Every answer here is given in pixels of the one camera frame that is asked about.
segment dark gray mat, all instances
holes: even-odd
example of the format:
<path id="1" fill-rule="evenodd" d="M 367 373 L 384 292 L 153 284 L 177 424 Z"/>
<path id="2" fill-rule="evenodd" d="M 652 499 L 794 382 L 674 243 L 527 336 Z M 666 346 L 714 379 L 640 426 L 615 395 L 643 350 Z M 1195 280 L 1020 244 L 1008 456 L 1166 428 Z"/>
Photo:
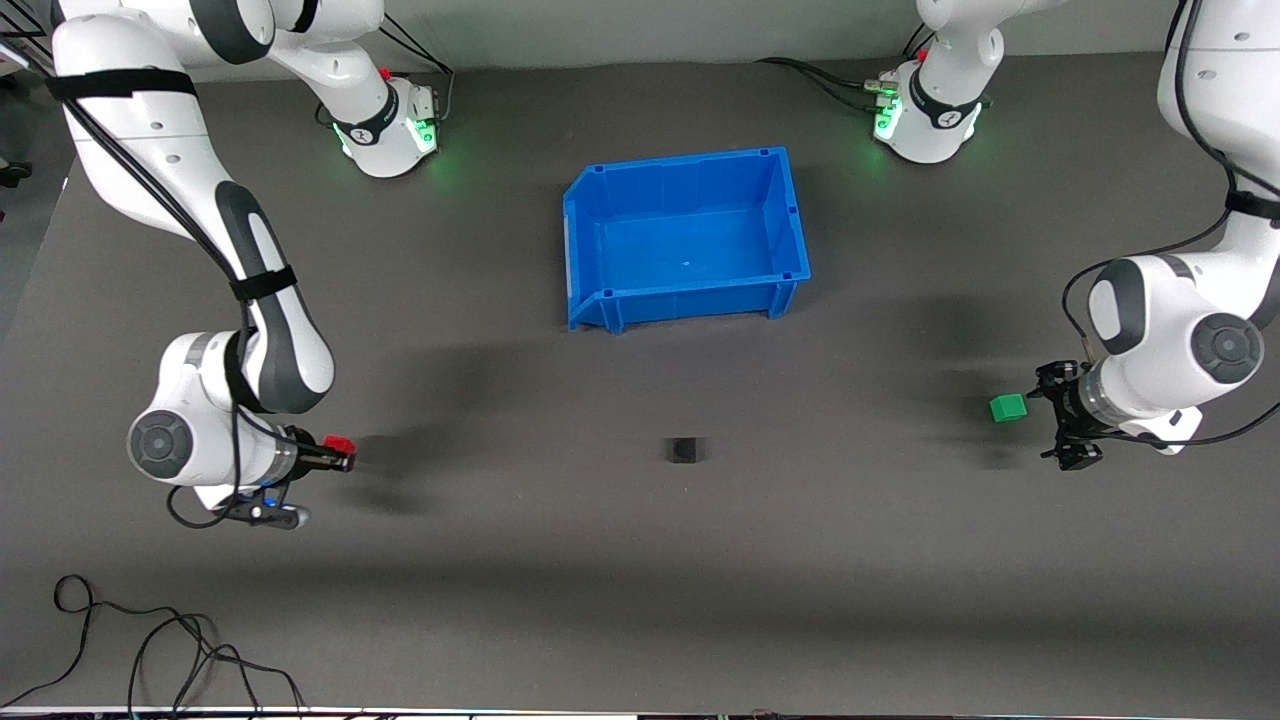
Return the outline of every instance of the dark gray mat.
<path id="1" fill-rule="evenodd" d="M 61 193 L 76 151 L 58 102 L 31 73 L 13 76 L 17 90 L 0 90 L 0 155 L 28 161 L 32 176 L 0 187 L 0 341 L 13 322 L 36 264 L 40 242 Z"/>
<path id="2" fill-rule="evenodd" d="M 1158 65 L 1010 60 L 937 168 L 781 68 L 474 73 L 444 154 L 389 182 L 310 124 L 301 83 L 202 87 L 337 354 L 303 424 L 362 438 L 366 464 L 300 483 L 294 533 L 165 516 L 125 428 L 164 346 L 234 305 L 77 170 L 0 370 L 0 685 L 70 657 L 49 591 L 79 571 L 211 614 L 317 705 L 1276 716 L 1280 429 L 1064 475 L 1037 457 L 1046 407 L 986 416 L 1079 354 L 1071 272 L 1221 206 L 1158 117 Z M 566 332 L 559 196 L 584 165 L 764 145 L 791 152 L 814 266 L 790 316 Z M 709 459 L 667 464 L 671 436 Z M 33 701 L 123 702 L 146 626 L 104 616 Z M 159 646 L 148 700 L 188 661 Z M 202 700 L 241 702 L 220 679 Z"/>

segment cable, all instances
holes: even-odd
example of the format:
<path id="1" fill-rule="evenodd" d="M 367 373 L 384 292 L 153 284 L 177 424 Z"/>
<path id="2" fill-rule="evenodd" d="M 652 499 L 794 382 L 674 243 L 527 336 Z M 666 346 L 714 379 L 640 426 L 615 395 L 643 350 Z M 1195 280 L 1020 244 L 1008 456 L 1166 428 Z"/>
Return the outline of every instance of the cable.
<path id="1" fill-rule="evenodd" d="M 1183 124 L 1187 127 L 1187 133 L 1189 136 L 1192 136 L 1192 140 L 1196 141 L 1196 145 L 1198 145 L 1201 147 L 1201 150 L 1203 150 L 1210 158 L 1212 158 L 1213 160 L 1216 160 L 1222 167 L 1224 170 L 1226 170 L 1228 184 L 1230 186 L 1231 192 L 1235 192 L 1235 190 L 1236 190 L 1236 184 L 1238 184 L 1236 176 L 1239 176 L 1239 177 L 1244 177 L 1244 178 L 1248 178 L 1248 179 L 1253 181 L 1254 183 L 1257 183 L 1257 184 L 1262 186 L 1263 188 L 1266 188 L 1272 195 L 1280 197 L 1280 188 L 1276 188 L 1275 184 L 1272 184 L 1272 183 L 1262 179 L 1261 177 L 1258 177 L 1258 176 L 1256 176 L 1256 174 L 1253 174 L 1253 173 L 1251 173 L 1251 172 L 1240 168 L 1234 160 L 1231 160 L 1230 158 L 1228 158 L 1225 152 L 1222 152 L 1221 150 L 1219 150 L 1219 149 L 1213 147 L 1212 145 L 1210 145 L 1210 142 L 1201 133 L 1199 128 L 1196 127 L 1196 120 L 1192 118 L 1190 109 L 1187 105 L 1187 58 L 1188 58 L 1188 54 L 1189 54 L 1190 47 L 1192 47 L 1192 38 L 1193 38 L 1194 32 L 1196 32 L 1196 26 L 1199 22 L 1199 13 L 1201 13 L 1201 8 L 1203 6 L 1203 4 L 1204 4 L 1204 0 L 1190 0 L 1190 6 L 1189 8 L 1187 8 L 1187 0 L 1179 0 L 1179 4 L 1178 4 L 1179 13 L 1184 8 L 1187 8 L 1187 23 L 1185 23 L 1185 26 L 1183 28 L 1181 46 L 1178 49 L 1178 60 L 1176 60 L 1175 68 L 1174 68 L 1174 96 L 1175 96 L 1175 99 L 1178 101 L 1178 114 L 1179 114 L 1180 119 L 1183 120 Z M 1178 24 L 1178 15 L 1174 15 L 1174 27 L 1176 27 L 1176 24 Z M 1170 31 L 1169 38 L 1170 38 L 1170 44 L 1169 45 L 1172 46 L 1172 29 Z M 1198 234 L 1196 234 L 1196 236 L 1193 236 L 1193 237 L 1190 237 L 1188 240 L 1184 240 L 1183 242 L 1176 242 L 1174 245 L 1169 245 L 1169 246 L 1165 246 L 1165 247 L 1161 247 L 1161 249 L 1157 249 L 1157 250 L 1152 250 L 1152 251 L 1148 251 L 1146 254 L 1147 255 L 1153 255 L 1153 254 L 1160 254 L 1160 252 L 1167 252 L 1170 250 L 1176 250 L 1176 249 L 1184 247 L 1187 245 L 1190 245 L 1190 243 L 1193 243 L 1196 241 L 1203 240 L 1204 237 L 1212 234 L 1219 228 L 1221 228 L 1226 223 L 1226 220 L 1230 217 L 1230 214 L 1231 214 L 1230 210 L 1225 210 L 1222 213 L 1222 215 L 1219 217 L 1219 219 L 1215 220 L 1213 224 L 1210 225 L 1208 228 L 1206 228 L 1203 232 L 1201 232 L 1201 233 L 1198 233 Z M 1096 264 L 1091 265 L 1089 268 L 1085 268 L 1084 270 L 1080 270 L 1074 277 L 1071 277 L 1071 279 L 1068 282 L 1066 287 L 1062 290 L 1062 311 L 1066 313 L 1066 318 L 1068 318 L 1068 320 L 1070 320 L 1071 327 L 1074 327 L 1075 332 L 1080 336 L 1080 340 L 1083 341 L 1084 347 L 1085 347 L 1085 352 L 1089 355 L 1089 361 L 1091 363 L 1093 361 L 1093 352 L 1092 352 L 1092 347 L 1089 346 L 1088 336 L 1084 333 L 1084 329 L 1080 328 L 1080 324 L 1071 315 L 1071 311 L 1068 309 L 1066 300 L 1068 300 L 1068 295 L 1069 295 L 1069 292 L 1071 290 L 1071 286 L 1076 281 L 1079 281 L 1082 277 L 1084 277 L 1085 274 L 1088 274 L 1091 270 L 1096 270 L 1096 269 L 1098 269 L 1098 268 L 1101 268 L 1101 266 L 1103 266 L 1107 263 L 1111 263 L 1114 260 L 1107 260 L 1106 263 L 1096 263 Z M 1133 436 L 1119 434 L 1119 433 L 1083 433 L 1083 434 L 1079 434 L 1079 436 L 1069 436 L 1069 438 L 1070 439 L 1114 439 L 1114 441 L 1119 441 L 1119 442 L 1129 442 L 1129 443 L 1137 443 L 1137 445 L 1148 445 L 1148 446 L 1155 446 L 1155 447 L 1170 447 L 1170 446 L 1196 447 L 1196 446 L 1215 445 L 1215 443 L 1220 443 L 1220 442 L 1226 442 L 1226 441 L 1230 441 L 1230 439 L 1235 439 L 1235 438 L 1238 438 L 1238 437 L 1240 437 L 1240 436 L 1243 436 L 1243 434 L 1253 430 L 1258 425 L 1262 425 L 1263 423 L 1266 423 L 1267 420 L 1270 420 L 1272 416 L 1275 416 L 1276 413 L 1280 413 L 1280 402 L 1272 405 L 1271 407 L 1268 407 L 1265 413 L 1262 413 L 1261 415 L 1258 415 L 1253 420 L 1249 420 L 1244 425 L 1242 425 L 1242 427 L 1239 427 L 1239 428 L 1236 428 L 1236 429 L 1234 429 L 1231 432 L 1222 433 L 1220 436 L 1207 437 L 1207 438 L 1185 439 L 1185 441 L 1176 441 L 1176 442 L 1166 442 L 1166 441 L 1162 441 L 1162 439 L 1158 439 L 1158 438 L 1148 438 L 1148 437 L 1133 437 Z"/>
<path id="2" fill-rule="evenodd" d="M 248 304 L 247 302 L 241 302 L 239 305 L 241 305 L 241 331 L 236 334 L 236 343 L 237 343 L 236 356 L 237 357 L 244 357 L 244 351 L 246 351 L 246 347 L 248 346 L 248 334 L 250 334 L 248 333 L 248 327 L 250 327 Z M 218 511 L 218 515 L 215 515 L 212 520 L 206 520 L 204 523 L 196 523 L 193 520 L 188 520 L 188 519 L 183 518 L 174 509 L 174 506 L 173 506 L 173 498 L 174 498 L 174 496 L 177 496 L 178 491 L 182 489 L 182 487 L 183 487 L 183 486 L 174 486 L 169 491 L 169 495 L 165 496 L 165 498 L 164 498 L 164 507 L 169 512 L 169 516 L 173 518 L 179 525 L 182 525 L 184 528 L 188 528 L 188 529 L 192 529 L 192 530 L 207 530 L 209 528 L 212 528 L 214 525 L 218 525 L 219 523 L 221 523 L 223 520 L 225 520 L 230 515 L 232 510 L 236 509 L 236 505 L 239 502 L 239 496 L 241 496 L 239 489 L 241 489 L 241 479 L 242 479 L 242 475 L 243 475 L 243 469 L 241 468 L 241 447 L 239 447 L 239 425 L 238 425 L 238 421 L 239 421 L 239 418 L 243 414 L 244 414 L 244 410 L 239 405 L 239 402 L 233 402 L 233 409 L 232 409 L 232 462 L 233 462 L 233 473 L 234 473 L 236 483 L 234 483 L 234 487 L 232 489 L 232 495 L 229 496 L 229 500 L 227 501 L 227 505 L 224 505 L 223 509 Z"/>
<path id="3" fill-rule="evenodd" d="M 315 120 L 316 120 L 316 124 L 317 124 L 317 126 L 320 126 L 320 127 L 325 127 L 325 128 L 326 128 L 326 127 L 329 127 L 329 126 L 330 126 L 330 123 L 333 123 L 333 115 L 329 115 L 329 122 L 325 122 L 325 120 L 321 120 L 321 119 L 320 119 L 320 113 L 321 113 L 321 110 L 324 110 L 324 109 L 325 109 L 325 108 L 324 108 L 324 101 L 320 101 L 320 102 L 316 102 L 316 111 L 315 111 L 315 115 L 314 115 L 314 117 L 315 117 Z"/>
<path id="4" fill-rule="evenodd" d="M 310 452 L 317 452 L 317 454 L 321 454 L 321 455 L 328 455 L 328 454 L 333 452 L 328 447 L 320 447 L 320 446 L 311 445 L 311 443 L 307 443 L 307 442 L 297 441 L 294 438 L 284 437 L 284 436 L 282 436 L 279 433 L 273 432 L 270 428 L 264 428 L 262 425 L 259 425 L 253 420 L 253 418 L 251 418 L 248 415 L 248 413 L 244 411 L 243 406 L 236 406 L 236 414 L 239 415 L 241 418 L 243 418 L 244 421 L 248 423 L 248 425 L 251 428 L 253 428 L 255 430 L 257 430 L 257 432 L 260 432 L 264 436 L 268 436 L 270 438 L 275 438 L 275 439 L 278 439 L 278 441 L 280 441 L 280 442 L 283 442 L 285 445 L 292 445 L 293 447 L 297 447 L 300 450 L 306 450 L 306 451 L 310 451 Z"/>
<path id="5" fill-rule="evenodd" d="M 1217 163 L 1226 168 L 1228 172 L 1248 178 L 1262 186 L 1267 192 L 1280 197 L 1280 188 L 1275 184 L 1239 167 L 1234 160 L 1228 158 L 1225 152 L 1210 145 L 1208 141 L 1204 140 L 1204 136 L 1201 135 L 1199 128 L 1196 127 L 1196 122 L 1192 119 L 1190 110 L 1187 106 L 1187 60 L 1192 49 L 1192 37 L 1196 33 L 1196 26 L 1199 22 L 1201 8 L 1203 5 L 1204 0 L 1190 0 L 1190 8 L 1187 10 L 1187 24 L 1183 29 L 1183 42 L 1178 49 L 1178 63 L 1175 64 L 1174 70 L 1174 95 L 1178 100 L 1178 114 L 1181 118 L 1183 124 L 1187 126 L 1187 133 L 1192 136 L 1196 145 L 1199 145 L 1201 150 L 1207 152 L 1210 158 L 1217 160 Z"/>
<path id="6" fill-rule="evenodd" d="M 14 8 L 18 8 L 18 5 L 14 5 L 13 0 L 9 0 L 9 4 L 13 5 Z M 19 33 L 19 36 L 31 35 L 28 31 L 24 31 L 20 24 L 15 23 L 13 18 L 10 18 L 8 14 L 5 14 L 4 10 L 0 10 L 0 20 L 4 20 L 5 24 L 8 24 L 9 27 L 12 27 L 17 33 Z M 45 33 L 44 28 L 38 29 L 37 32 L 40 35 L 36 35 L 35 37 L 49 37 Z M 36 50 L 40 50 L 40 53 L 44 56 L 49 58 L 49 60 L 52 61 L 52 59 L 54 59 L 52 53 L 50 53 L 49 49 L 45 47 L 44 45 L 36 42 L 35 37 L 26 37 L 27 44 L 31 45 L 32 47 L 35 47 Z"/>
<path id="7" fill-rule="evenodd" d="M 796 60 L 794 58 L 780 58 L 777 55 L 771 55 L 768 58 L 760 58 L 756 63 L 763 63 L 767 65 L 785 65 L 787 68 L 794 68 L 805 74 L 813 74 L 822 78 L 831 85 L 837 85 L 840 87 L 847 87 L 850 90 L 863 90 L 863 83 L 854 82 L 851 79 L 845 79 L 835 73 L 827 72 L 813 63 L 805 63 L 803 60 Z"/>
<path id="8" fill-rule="evenodd" d="M 906 56 L 906 58 L 911 56 L 911 54 L 908 50 L 910 50 L 911 44 L 915 42 L 915 38 L 920 35 L 922 29 L 924 29 L 924 23 L 920 23 L 919 26 L 915 27 L 915 32 L 911 33 L 911 37 L 906 38 L 906 44 L 902 45 L 902 51 L 899 53 L 899 55 L 902 55 L 902 56 Z"/>
<path id="9" fill-rule="evenodd" d="M 1185 4 L 1187 4 L 1185 0 L 1183 0 L 1179 4 L 1179 10 L 1181 10 Z M 1203 5 L 1203 0 L 1190 0 L 1190 6 L 1187 10 L 1187 23 L 1185 23 L 1185 27 L 1183 29 L 1181 47 L 1179 47 L 1179 50 L 1178 50 L 1178 61 L 1175 63 L 1175 69 L 1174 69 L 1174 96 L 1175 96 L 1176 102 L 1178 102 L 1178 114 L 1179 114 L 1180 119 L 1183 120 L 1183 124 L 1187 127 L 1187 133 L 1192 137 L 1192 140 L 1196 141 L 1196 145 L 1198 145 L 1201 147 L 1201 150 L 1203 150 L 1210 158 L 1212 158 L 1215 161 L 1217 161 L 1222 167 L 1222 169 L 1226 172 L 1226 181 L 1228 181 L 1228 186 L 1230 187 L 1231 192 L 1235 192 L 1235 190 L 1238 187 L 1236 176 L 1242 176 L 1242 177 L 1249 178 L 1251 181 L 1258 183 L 1260 186 L 1267 188 L 1274 195 L 1276 195 L 1277 197 L 1280 197 L 1280 188 L 1276 188 L 1272 183 L 1266 182 L 1265 179 L 1254 176 L 1253 173 L 1248 173 L 1248 172 L 1243 170 L 1230 158 L 1228 158 L 1226 154 L 1224 154 L 1221 150 L 1217 150 L 1216 147 L 1213 147 L 1212 145 L 1210 145 L 1208 141 L 1204 140 L 1204 136 L 1201 133 L 1199 128 L 1196 127 L 1196 120 L 1192 118 L 1190 110 L 1189 110 L 1189 108 L 1187 105 L 1187 58 L 1188 58 L 1188 51 L 1189 51 L 1189 49 L 1192 46 L 1192 37 L 1193 37 L 1193 35 L 1196 32 L 1196 26 L 1197 26 L 1197 23 L 1199 20 L 1199 12 L 1201 12 L 1201 6 L 1202 5 Z M 1178 17 L 1175 15 L 1174 17 L 1174 24 L 1175 24 L 1175 27 L 1176 27 L 1176 23 L 1178 23 Z M 1206 237 L 1208 237 L 1208 236 L 1213 234 L 1215 232 L 1217 232 L 1217 229 L 1221 228 L 1226 223 L 1228 218 L 1230 217 L 1230 213 L 1231 213 L 1230 210 L 1225 210 L 1217 218 L 1217 220 L 1213 222 L 1212 225 L 1210 225 L 1208 228 L 1204 228 L 1199 233 L 1197 233 L 1197 234 L 1194 234 L 1194 236 L 1192 236 L 1192 237 L 1189 237 L 1189 238 L 1187 238 L 1187 240 L 1184 240 L 1181 242 L 1175 242 L 1172 245 L 1166 245 L 1164 247 L 1157 247 L 1155 250 L 1148 250 L 1146 252 L 1140 252 L 1139 255 L 1158 255 L 1161 252 L 1170 252 L 1170 251 L 1174 251 L 1174 250 L 1180 250 L 1180 249 L 1183 249 L 1183 247 L 1185 247 L 1188 245 L 1192 245 L 1194 242 L 1198 242 L 1201 240 L 1204 240 Z M 1071 323 L 1071 328 L 1075 329 L 1075 334 L 1078 334 L 1080 337 L 1080 343 L 1084 346 L 1084 352 L 1088 356 L 1089 363 L 1096 363 L 1096 356 L 1094 356 L 1094 352 L 1093 352 L 1093 346 L 1089 342 L 1088 333 L 1084 332 L 1084 328 L 1080 325 L 1080 323 L 1071 314 L 1071 310 L 1070 310 L 1068 300 L 1069 300 L 1069 296 L 1071 293 L 1071 288 L 1084 275 L 1089 274 L 1093 270 L 1103 268 L 1103 266 L 1106 266 L 1110 263 L 1120 260 L 1121 258 L 1125 258 L 1125 256 L 1111 258 L 1108 260 L 1103 260 L 1102 263 L 1094 263 L 1093 265 L 1089 265 L 1088 268 L 1085 268 L 1085 269 L 1080 270 L 1079 273 L 1076 273 L 1075 275 L 1073 275 L 1071 279 L 1068 281 L 1066 286 L 1062 288 L 1062 313 L 1066 315 L 1068 322 Z"/>
<path id="10" fill-rule="evenodd" d="M 392 35 L 387 28 L 379 28 L 383 35 L 385 35 L 387 37 L 394 40 L 396 44 L 399 45 L 401 47 L 403 47 L 403 49 L 408 50 L 410 53 L 412 53 L 412 54 L 422 58 L 424 60 L 428 60 L 429 63 L 434 64 L 436 68 L 440 68 L 442 73 L 451 74 L 451 76 L 453 74 L 453 68 L 451 68 L 451 67 L 445 65 L 444 63 L 442 63 L 440 60 L 438 60 L 435 58 L 435 55 L 431 55 L 431 51 L 428 50 L 426 47 L 424 47 L 422 44 L 417 41 L 417 38 L 415 38 L 412 35 L 410 35 L 410 32 L 407 29 L 404 29 L 404 26 L 402 26 L 398 22 L 396 22 L 396 18 L 393 18 L 390 15 L 385 15 L 385 18 L 387 18 L 387 22 L 392 23 L 392 26 L 394 26 L 396 29 L 401 31 L 404 35 L 404 37 L 408 38 L 410 42 L 412 42 L 415 46 L 417 46 L 417 50 L 415 50 L 413 47 L 410 47 L 408 45 L 406 45 L 404 42 L 402 42 L 401 38 L 398 38 L 394 35 Z"/>
<path id="11" fill-rule="evenodd" d="M 924 36 L 924 40 L 922 40 L 920 44 L 916 45 L 914 50 L 911 50 L 910 53 L 908 53 L 906 56 L 908 58 L 915 58 L 916 55 L 920 54 L 920 50 L 924 50 L 924 46 L 928 45 L 929 41 L 933 40 L 937 36 L 938 36 L 938 33 L 936 33 L 936 32 L 931 32 L 929 35 Z"/>
<path id="12" fill-rule="evenodd" d="M 83 606 L 72 607 L 64 602 L 63 593 L 65 592 L 67 587 L 73 582 L 78 583 L 81 588 L 83 588 L 84 591 L 86 600 Z M 163 620 L 160 624 L 152 628 L 151 632 L 147 633 L 146 638 L 142 641 L 142 644 L 138 647 L 137 655 L 134 655 L 133 657 L 133 666 L 129 671 L 129 684 L 125 691 L 127 710 L 129 717 L 136 717 L 133 714 L 133 693 L 137 687 L 138 678 L 141 675 L 142 660 L 146 656 L 146 650 L 150 646 L 151 641 L 155 639 L 155 637 L 160 634 L 161 630 L 172 625 L 178 625 L 193 641 L 196 641 L 196 655 L 195 659 L 192 660 L 191 671 L 187 674 L 187 679 L 186 682 L 183 682 L 182 688 L 174 696 L 173 717 L 178 716 L 178 710 L 183 706 L 183 701 L 186 700 L 187 693 L 191 692 L 191 688 L 195 685 L 201 673 L 204 673 L 209 666 L 211 666 L 211 664 L 216 662 L 227 662 L 234 665 L 239 670 L 241 680 L 244 684 L 244 692 L 248 696 L 250 702 L 253 703 L 253 708 L 256 711 L 261 711 L 262 703 L 259 701 L 257 693 L 253 691 L 253 684 L 248 678 L 250 670 L 257 673 L 276 674 L 283 676 L 289 685 L 289 692 L 293 696 L 294 706 L 300 714 L 302 711 L 302 707 L 306 705 L 306 701 L 302 697 L 302 691 L 298 688 L 298 684 L 293 680 L 293 676 L 285 673 L 284 670 L 280 670 L 278 667 L 269 667 L 266 665 L 259 665 L 256 662 L 250 662 L 244 660 L 241 656 L 239 651 L 236 648 L 236 646 L 230 643 L 223 643 L 218 646 L 211 643 L 209 641 L 207 633 L 205 632 L 204 624 L 207 623 L 210 626 L 212 626 L 214 623 L 212 619 L 205 614 L 180 612 L 175 607 L 168 605 L 151 607 L 147 610 L 136 610 L 106 600 L 97 600 L 93 597 L 93 588 L 92 585 L 90 585 L 88 580 L 84 579 L 82 575 L 76 575 L 76 574 L 63 575 L 54 585 L 54 607 L 56 607 L 59 612 L 65 612 L 68 615 L 79 615 L 79 614 L 84 615 L 84 621 L 81 625 L 79 644 L 76 650 L 76 657 L 72 659 L 70 665 L 68 665 L 67 669 L 63 670 L 63 673 L 58 678 L 54 678 L 47 683 L 41 683 L 27 691 L 23 691 L 14 698 L 0 705 L 0 708 L 15 705 L 20 702 L 23 698 L 31 696 L 32 693 L 54 687 L 58 683 L 61 683 L 63 680 L 69 678 L 70 674 L 76 671 L 76 669 L 79 666 L 81 660 L 83 660 L 84 657 L 84 648 L 88 644 L 88 629 L 93 620 L 93 611 L 100 607 L 108 607 L 123 615 L 133 615 L 133 616 L 154 615 L 156 612 L 165 612 L 169 615 L 169 618 Z"/>
<path id="13" fill-rule="evenodd" d="M 767 65 L 783 65 L 783 67 L 791 68 L 791 69 L 799 72 L 806 79 L 809 79 L 809 82 L 812 82 L 815 86 L 818 86 L 818 90 L 822 90 L 824 94 L 827 94 L 828 97 L 831 97 L 832 100 L 835 100 L 836 102 L 840 102 L 841 105 L 844 105 L 846 108 L 851 108 L 854 110 L 861 110 L 861 111 L 867 111 L 867 113 L 878 113 L 879 111 L 879 108 L 877 108 L 876 105 L 869 104 L 869 102 L 854 102 L 852 100 L 850 100 L 850 99 L 845 97 L 844 95 L 840 95 L 838 92 L 836 92 L 836 88 L 833 88 L 833 87 L 831 87 L 831 86 L 827 85 L 827 83 L 831 83 L 831 85 L 835 85 L 836 87 L 840 87 L 840 88 L 859 90 L 860 91 L 863 88 L 861 83 L 855 83 L 852 81 L 847 81 L 847 79 L 845 79 L 845 78 L 842 78 L 840 76 L 828 73 L 827 70 L 823 70 L 822 68 L 818 68 L 818 67 L 812 65 L 809 63 L 803 63 L 800 60 L 792 60 L 791 58 L 760 58 L 759 60 L 756 60 L 756 63 L 763 63 L 763 64 L 767 64 Z"/>
<path id="14" fill-rule="evenodd" d="M 1071 299 L 1071 288 L 1075 287 L 1075 283 L 1080 282 L 1080 279 L 1083 279 L 1084 275 L 1088 275 L 1093 270 L 1105 268 L 1105 266 L 1110 265 L 1111 263 L 1115 263 L 1116 260 L 1121 260 L 1124 258 L 1132 258 L 1134 255 L 1160 255 L 1161 252 L 1172 252 L 1174 250 L 1181 250 L 1183 247 L 1187 247 L 1188 245 L 1193 245 L 1196 242 L 1199 242 L 1199 241 L 1204 240 L 1206 237 L 1213 234 L 1215 232 L 1219 231 L 1219 228 L 1221 228 L 1224 224 L 1226 224 L 1226 219 L 1230 215 L 1231 215 L 1230 210 L 1224 210 L 1222 214 L 1219 215 L 1219 218 L 1216 220 L 1213 220 L 1213 224 L 1211 224 L 1210 227 L 1207 227 L 1207 228 L 1202 229 L 1201 232 L 1193 234 L 1192 237 L 1188 237 L 1187 240 L 1175 242 L 1172 245 L 1165 245 L 1164 247 L 1155 247 L 1155 249 L 1151 249 L 1151 250 L 1146 250 L 1143 252 L 1130 252 L 1128 255 L 1119 255 L 1116 258 L 1110 258 L 1107 260 L 1102 260 L 1101 263 L 1094 263 L 1094 264 L 1089 265 L 1088 268 L 1084 268 L 1083 270 L 1075 273 L 1074 275 L 1071 275 L 1071 279 L 1066 281 L 1066 286 L 1062 288 L 1062 314 L 1066 315 L 1066 322 L 1071 323 L 1071 328 L 1075 329 L 1075 334 L 1080 336 L 1080 343 L 1084 346 L 1084 354 L 1088 356 L 1089 363 L 1092 363 L 1092 364 L 1097 363 L 1097 357 L 1093 354 L 1093 345 L 1089 342 L 1089 334 L 1087 332 L 1084 332 L 1084 328 L 1080 325 L 1080 322 L 1076 320 L 1075 315 L 1071 313 L 1071 307 L 1070 307 L 1070 302 L 1069 302 L 1070 299 Z"/>
<path id="15" fill-rule="evenodd" d="M 1133 437 L 1133 436 L 1121 436 L 1121 434 L 1112 434 L 1112 433 L 1084 433 L 1083 436 L 1068 436 L 1068 437 L 1070 439 L 1117 439 L 1120 442 L 1134 442 L 1134 443 L 1138 443 L 1138 445 L 1152 445 L 1152 446 L 1156 446 L 1156 447 L 1170 447 L 1170 446 L 1175 446 L 1175 445 L 1178 445 L 1178 446 L 1184 446 L 1184 445 L 1185 446 L 1215 445 L 1215 443 L 1219 443 L 1219 442 L 1226 442 L 1229 439 L 1235 439 L 1235 438 L 1243 436 L 1244 433 L 1247 433 L 1247 432 L 1252 430 L 1253 428 L 1257 428 L 1262 423 L 1266 423 L 1267 420 L 1270 420 L 1272 416 L 1275 416 L 1276 413 L 1280 413 L 1280 402 L 1276 402 L 1270 409 L 1267 409 L 1266 413 L 1258 415 L 1257 418 L 1249 420 L 1244 425 L 1242 425 L 1242 427 L 1239 427 L 1239 428 L 1236 428 L 1236 429 L 1234 429 L 1234 430 L 1231 430 L 1229 433 L 1222 433 L 1220 436 L 1213 436 L 1213 437 L 1207 437 L 1207 438 L 1199 438 L 1199 439 L 1162 441 L 1162 439 L 1152 439 L 1152 438 Z"/>
<path id="16" fill-rule="evenodd" d="M 23 8 L 15 0 L 5 0 L 5 1 L 9 4 L 10 8 L 13 8 L 14 10 L 18 10 L 18 14 L 22 15 L 23 18 L 26 18 L 28 23 L 36 26 L 40 29 L 40 32 L 45 32 L 45 28 L 44 28 L 44 26 L 40 24 L 40 20 L 37 20 L 35 17 L 32 17 L 32 14 L 28 13 L 26 8 Z"/>
<path id="17" fill-rule="evenodd" d="M 1183 17 L 1183 10 L 1187 9 L 1187 0 L 1178 0 L 1178 9 L 1174 10 L 1174 19 L 1169 23 L 1169 35 L 1165 36 L 1165 53 L 1174 46 L 1174 32 L 1178 31 L 1178 20 Z"/>

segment white robotic arm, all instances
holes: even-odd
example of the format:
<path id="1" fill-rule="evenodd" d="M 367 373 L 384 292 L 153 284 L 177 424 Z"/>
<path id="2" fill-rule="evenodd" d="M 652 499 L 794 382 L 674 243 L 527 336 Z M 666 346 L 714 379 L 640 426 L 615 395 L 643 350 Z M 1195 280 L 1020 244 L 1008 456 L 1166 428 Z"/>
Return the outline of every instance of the white robotic arm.
<path id="1" fill-rule="evenodd" d="M 1089 441 L 1112 428 L 1164 454 L 1181 451 L 1184 441 L 1196 442 L 1198 405 L 1239 388 L 1261 365 L 1260 331 L 1280 313 L 1280 196 L 1262 179 L 1280 178 L 1276 77 L 1280 6 L 1184 3 L 1161 73 L 1160 108 L 1170 126 L 1211 149 L 1239 187 L 1228 196 L 1217 246 L 1125 258 L 1102 270 L 1089 293 L 1089 318 L 1107 357 L 1096 366 L 1055 363 L 1038 370 L 1036 393 L 1053 401 L 1059 420 L 1050 455 L 1064 469 L 1100 459 Z"/>
<path id="2" fill-rule="evenodd" d="M 333 356 L 265 213 L 218 160 L 184 70 L 271 56 L 316 91 L 352 141 L 347 154 L 376 177 L 435 150 L 434 96 L 385 82 L 349 42 L 381 22 L 380 0 L 61 0 L 61 12 L 50 88 L 78 102 L 186 210 L 248 318 L 241 331 L 170 343 L 155 397 L 131 428 L 129 456 L 152 479 L 196 488 L 214 521 L 298 527 L 307 514 L 283 502 L 288 483 L 312 469 L 349 470 L 355 447 L 344 438 L 317 445 L 256 414 L 310 410 L 333 384 Z M 196 240 L 70 110 L 68 123 L 108 204 Z"/>
<path id="3" fill-rule="evenodd" d="M 1066 0 L 916 0 L 937 37 L 928 58 L 910 58 L 879 77 L 891 90 L 873 136 L 913 163 L 941 163 L 973 136 L 979 100 L 1005 59 L 1000 24 Z"/>

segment blue storage crate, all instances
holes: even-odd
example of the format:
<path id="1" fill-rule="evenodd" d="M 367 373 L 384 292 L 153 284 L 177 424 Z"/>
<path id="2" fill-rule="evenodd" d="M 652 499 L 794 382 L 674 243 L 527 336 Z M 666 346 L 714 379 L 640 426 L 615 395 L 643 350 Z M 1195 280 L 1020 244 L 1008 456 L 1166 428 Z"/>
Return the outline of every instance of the blue storage crate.
<path id="1" fill-rule="evenodd" d="M 564 193 L 568 327 L 767 311 L 809 279 L 783 147 L 594 165 Z"/>

